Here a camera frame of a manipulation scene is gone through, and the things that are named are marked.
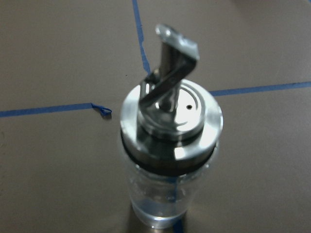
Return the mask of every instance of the stainless steel lid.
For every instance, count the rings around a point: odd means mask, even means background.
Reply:
[[[195,42],[166,25],[161,65],[126,97],[121,137],[131,159],[142,168],[177,176],[202,166],[213,154],[223,127],[221,109],[204,88],[182,80],[199,59]]]

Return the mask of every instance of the tabletop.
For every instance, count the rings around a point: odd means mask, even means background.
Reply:
[[[310,232],[310,21],[307,0],[0,1],[0,232]],[[215,166],[166,230],[133,213],[116,143],[158,23],[198,43],[187,78],[224,115]]]

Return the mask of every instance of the spout tip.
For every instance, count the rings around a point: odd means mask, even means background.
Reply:
[[[198,61],[200,59],[198,44],[176,31],[174,28],[165,25],[157,24],[155,33],[160,37],[161,41],[172,46],[181,53]]]

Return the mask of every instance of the blue tape line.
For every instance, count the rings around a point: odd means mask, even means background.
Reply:
[[[264,92],[264,91],[277,91],[277,90],[286,90],[304,87],[311,87],[311,82],[288,83],[288,84],[278,84],[269,86],[255,86],[255,87],[210,91],[210,94],[213,96],[227,96],[227,95],[238,95],[238,94]]]
[[[144,67],[144,70],[150,74],[150,65],[147,59],[147,56],[145,54],[144,47],[142,45],[144,41],[144,34],[142,32],[142,24],[140,21],[140,15],[139,15],[139,9],[137,0],[132,0],[133,4],[133,10],[134,10],[134,16],[135,16],[135,23],[136,23],[136,29],[137,29],[137,35],[138,35],[138,42],[140,47],[140,54],[141,54],[141,60],[142,60],[142,66]]]
[[[178,220],[178,222],[176,222],[173,225],[173,231],[174,233],[183,233],[184,232],[184,228],[183,228],[183,224],[182,224],[182,220]]]
[[[29,108],[29,109],[1,111],[0,117],[17,117],[17,116],[24,116],[24,115],[65,112],[65,111],[83,110],[83,109],[91,109],[91,108],[99,109],[103,116],[106,116],[112,113],[112,111],[109,108],[95,105],[93,103],[78,103],[78,104],[59,105],[59,106],[42,107],[42,108]]]

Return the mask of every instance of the gray floor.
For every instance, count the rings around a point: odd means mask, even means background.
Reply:
[[[139,0],[144,49],[155,25],[199,44],[189,79],[207,90],[311,81],[307,0]],[[125,95],[144,78],[131,1],[0,1],[0,111],[93,102],[0,118],[0,233],[146,233],[116,150]],[[311,89],[217,97],[218,162],[183,219],[188,233],[311,231]]]

